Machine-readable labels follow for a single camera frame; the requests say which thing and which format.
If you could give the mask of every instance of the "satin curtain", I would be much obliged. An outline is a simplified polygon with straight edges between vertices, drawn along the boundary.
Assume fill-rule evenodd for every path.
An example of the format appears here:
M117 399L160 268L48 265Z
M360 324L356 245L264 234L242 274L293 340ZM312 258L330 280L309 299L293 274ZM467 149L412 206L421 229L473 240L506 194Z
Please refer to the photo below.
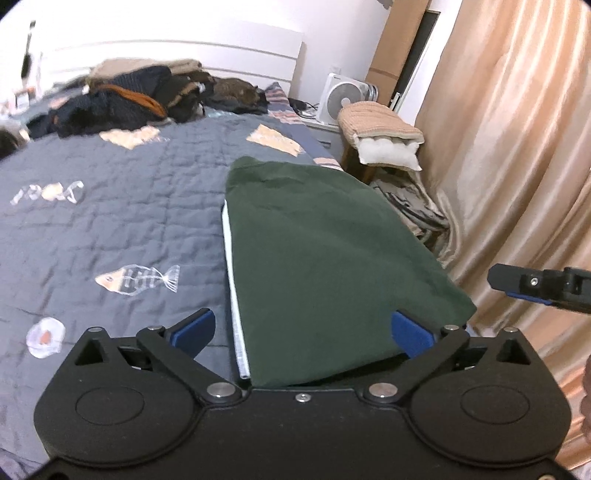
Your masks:
M579 414L591 317L511 300L486 273L591 270L590 27L581 0L464 0L416 122L423 181L452 224L440 261L478 305L475 330L523 330L567 394L569 468L591 459Z

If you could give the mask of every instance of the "fish print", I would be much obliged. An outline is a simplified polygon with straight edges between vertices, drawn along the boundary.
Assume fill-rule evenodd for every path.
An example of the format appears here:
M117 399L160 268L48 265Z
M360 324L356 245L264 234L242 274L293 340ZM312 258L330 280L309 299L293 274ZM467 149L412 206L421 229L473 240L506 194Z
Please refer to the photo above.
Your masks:
M134 296L144 290L164 285L169 290L177 292L178 275L181 267L173 265L162 275L154 267L148 268L141 265L126 265L114 272L104 273L95 278L95 281L109 291L121 295Z
M10 205L15 206L24 197L27 197L33 201L37 200L38 198L42 198L44 200L48 200L49 202L53 202L54 200L67 200L68 202L76 204L78 203L80 196L78 199L76 199L74 196L74 189L81 190L83 188L84 184L79 180L70 183L70 186L65 190L61 183L50 183L45 187L41 187L40 185L29 185L28 188L21 188L21 190L10 201Z

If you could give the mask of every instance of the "white pillow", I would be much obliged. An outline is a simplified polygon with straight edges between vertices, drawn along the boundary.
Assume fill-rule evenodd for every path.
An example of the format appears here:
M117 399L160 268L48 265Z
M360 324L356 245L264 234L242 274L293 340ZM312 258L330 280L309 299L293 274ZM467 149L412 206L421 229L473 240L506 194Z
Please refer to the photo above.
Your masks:
M393 137L369 137L359 139L359 162L376 167L395 167L402 170L421 171L417 150L419 143Z

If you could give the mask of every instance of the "gray quilted bedspread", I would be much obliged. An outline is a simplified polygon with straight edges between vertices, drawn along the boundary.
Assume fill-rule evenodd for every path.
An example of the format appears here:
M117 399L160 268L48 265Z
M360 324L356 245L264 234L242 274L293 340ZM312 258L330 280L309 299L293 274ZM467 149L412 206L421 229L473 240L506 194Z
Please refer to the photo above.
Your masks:
M160 127L133 150L52 135L0 162L0 466L11 476L47 459L33 409L91 326L132 336L208 307L216 335L198 360L234 377L220 217L229 167L242 155L313 164L247 141L261 123L289 136L268 117L221 116Z

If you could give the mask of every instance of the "beige cushion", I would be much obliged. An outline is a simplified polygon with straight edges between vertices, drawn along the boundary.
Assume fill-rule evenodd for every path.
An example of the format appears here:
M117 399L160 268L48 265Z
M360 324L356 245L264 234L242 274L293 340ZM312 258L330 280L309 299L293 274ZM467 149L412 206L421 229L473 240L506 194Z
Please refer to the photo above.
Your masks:
M170 68L173 75L184 75L194 72L195 70L201 70L202 68L201 62L193 59L170 61L126 58L107 59L90 71L88 81L89 83L104 82L105 80L111 80L111 78L117 77L117 75L121 75L122 73L134 72L152 65L166 65Z
M385 105L376 102L357 102L346 105L339 112L339 125L347 141L357 148L360 138L394 137L425 142L423 133L403 121Z

